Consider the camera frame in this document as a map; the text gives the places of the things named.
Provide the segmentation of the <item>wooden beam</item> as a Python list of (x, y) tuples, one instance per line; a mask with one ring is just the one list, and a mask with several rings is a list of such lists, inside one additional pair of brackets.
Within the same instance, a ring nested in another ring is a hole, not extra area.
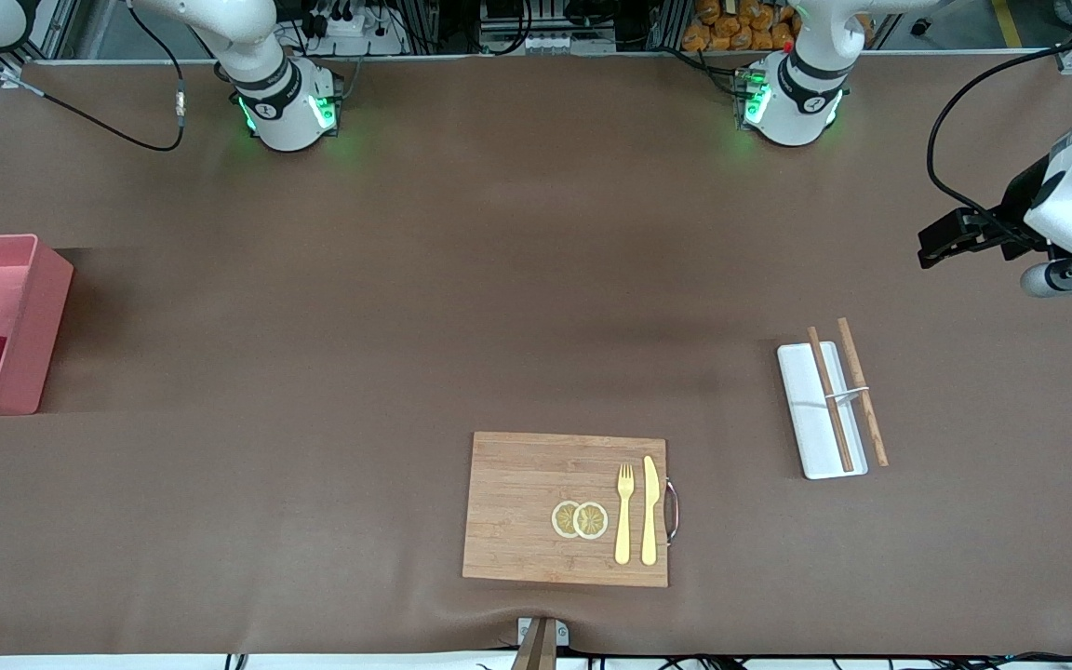
[(550, 617), (536, 617), (539, 627), (528, 632), (527, 639), (517, 650), (511, 670), (556, 670), (557, 645), (552, 636), (544, 631)]

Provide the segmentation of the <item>orange packaged goods pile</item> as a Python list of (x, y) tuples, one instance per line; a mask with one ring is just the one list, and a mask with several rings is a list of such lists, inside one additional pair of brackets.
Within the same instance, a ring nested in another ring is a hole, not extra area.
[(803, 20), (786, 0), (693, 0), (680, 49), (774, 51), (790, 49)]

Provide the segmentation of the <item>pink plastic bin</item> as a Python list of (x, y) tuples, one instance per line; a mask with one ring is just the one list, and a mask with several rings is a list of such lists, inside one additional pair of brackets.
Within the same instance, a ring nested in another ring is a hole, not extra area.
[(35, 234), (0, 234), (0, 416), (38, 411), (73, 276)]

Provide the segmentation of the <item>wooden stick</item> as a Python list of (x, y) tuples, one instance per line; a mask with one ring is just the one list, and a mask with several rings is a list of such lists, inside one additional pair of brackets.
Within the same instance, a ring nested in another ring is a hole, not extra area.
[(843, 425), (842, 415), (839, 415), (838, 399), (837, 394), (835, 394), (834, 385), (831, 382), (829, 374), (822, 341), (820, 340), (820, 334), (818, 334), (816, 327), (807, 327), (807, 336), (813, 360), (815, 360), (818, 381), (820, 381), (821, 389), (823, 391), (823, 399), (830, 417), (831, 429), (833, 429), (835, 440), (837, 441), (837, 450), (839, 461), (842, 462), (842, 471), (845, 472), (845, 474), (850, 474), (852, 471), (850, 445), (848, 445), (845, 425)]
[(864, 418), (866, 419), (869, 441), (872, 449), (875, 450), (876, 461), (880, 467), (889, 466), (890, 461), (884, 441), (882, 441), (875, 402), (873, 402), (866, 374), (864, 374), (863, 364), (861, 364), (861, 357), (858, 353), (854, 336), (851, 332), (850, 321), (846, 317), (840, 317), (837, 321), (837, 327), (843, 349), (845, 349), (848, 364), (850, 364), (851, 381), (854, 384), (852, 389), (858, 390), (858, 398), (861, 402), (861, 408), (863, 408)]

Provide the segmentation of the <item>white multi-socket strip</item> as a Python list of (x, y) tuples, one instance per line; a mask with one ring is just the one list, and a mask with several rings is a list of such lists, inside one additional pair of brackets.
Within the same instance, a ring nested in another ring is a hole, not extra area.
[(477, 43), (481, 49), (490, 53), (502, 54), (509, 50), (509, 55), (531, 55), (531, 56), (593, 56), (617, 53), (617, 44), (614, 41), (613, 30), (535, 30), (531, 31), (528, 38), (524, 38), (518, 47), (512, 47), (522, 33), (510, 27), (480, 27), (477, 34)]

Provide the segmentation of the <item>metal table bracket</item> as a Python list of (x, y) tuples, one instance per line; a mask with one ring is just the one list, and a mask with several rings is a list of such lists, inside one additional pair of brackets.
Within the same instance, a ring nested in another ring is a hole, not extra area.
[[(536, 617), (519, 617), (517, 620), (516, 646), (522, 645), (525, 639), (527, 639), (528, 632), (535, 632), (537, 627), (539, 627), (539, 623), (537, 623)], [(569, 647), (570, 629), (568, 624), (563, 623), (561, 620), (549, 619), (544, 631), (547, 632), (548, 637), (553, 637), (557, 647)]]

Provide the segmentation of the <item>white rectangular tray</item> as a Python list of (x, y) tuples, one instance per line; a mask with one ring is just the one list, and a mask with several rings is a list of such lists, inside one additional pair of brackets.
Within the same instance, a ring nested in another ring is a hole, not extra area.
[[(833, 341), (822, 341), (822, 347), (835, 392), (851, 389), (854, 384), (851, 384), (842, 367), (838, 345)], [(805, 478), (821, 480), (868, 474), (864, 440), (852, 406), (858, 397), (837, 402), (852, 460), (851, 473), (845, 474), (809, 344), (803, 342), (780, 346), (777, 357), (788, 414), (795, 433), (801, 472)]]

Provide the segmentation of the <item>bamboo cutting board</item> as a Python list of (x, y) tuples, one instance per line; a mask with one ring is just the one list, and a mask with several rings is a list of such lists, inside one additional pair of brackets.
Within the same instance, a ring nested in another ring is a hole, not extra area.
[[(667, 589), (667, 444), (662, 438), (477, 432), (472, 442), (471, 482), (461, 572), (472, 580)], [(644, 517), (643, 457), (654, 458), (661, 479), (658, 563), (641, 563)], [(614, 561), (617, 471), (634, 468), (630, 501), (631, 560)], [(596, 502), (609, 513), (596, 540), (559, 537), (552, 512), (562, 501)]]

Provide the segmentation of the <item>yellow plastic knife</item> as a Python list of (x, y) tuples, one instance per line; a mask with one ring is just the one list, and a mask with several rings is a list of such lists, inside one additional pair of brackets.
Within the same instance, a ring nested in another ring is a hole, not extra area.
[(661, 500), (661, 479), (654, 458), (651, 455), (643, 457), (644, 475), (644, 517), (642, 525), (642, 537), (639, 542), (639, 559), (644, 567), (652, 567), (658, 563), (658, 504)]

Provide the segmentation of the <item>white power strip with plugs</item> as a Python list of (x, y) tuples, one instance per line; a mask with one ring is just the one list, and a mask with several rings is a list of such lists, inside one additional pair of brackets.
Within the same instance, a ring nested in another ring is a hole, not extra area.
[(292, 29), (303, 55), (400, 56), (412, 53), (403, 17), (379, 0), (302, 0)]

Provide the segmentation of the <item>brown table mat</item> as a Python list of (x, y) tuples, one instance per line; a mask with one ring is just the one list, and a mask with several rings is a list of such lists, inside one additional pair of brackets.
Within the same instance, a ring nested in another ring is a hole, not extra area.
[[(671, 57), (363, 65), (281, 155), (209, 65), (158, 154), (0, 90), (0, 235), (74, 267), (0, 417), (0, 654), (1072, 656), (1072, 297), (918, 266), (932, 120), (870, 54), (807, 148)], [(889, 466), (808, 480), (777, 351), (846, 317)], [(662, 438), (667, 589), (467, 580), (476, 430)]]

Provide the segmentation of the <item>yellow plastic fork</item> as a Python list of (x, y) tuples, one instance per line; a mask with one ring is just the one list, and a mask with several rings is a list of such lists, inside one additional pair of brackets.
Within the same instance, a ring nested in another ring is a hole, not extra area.
[(635, 491), (635, 475), (630, 463), (625, 462), (617, 471), (616, 483), (620, 496), (620, 512), (617, 512), (617, 531), (614, 539), (614, 561), (621, 567), (631, 560), (630, 501)]

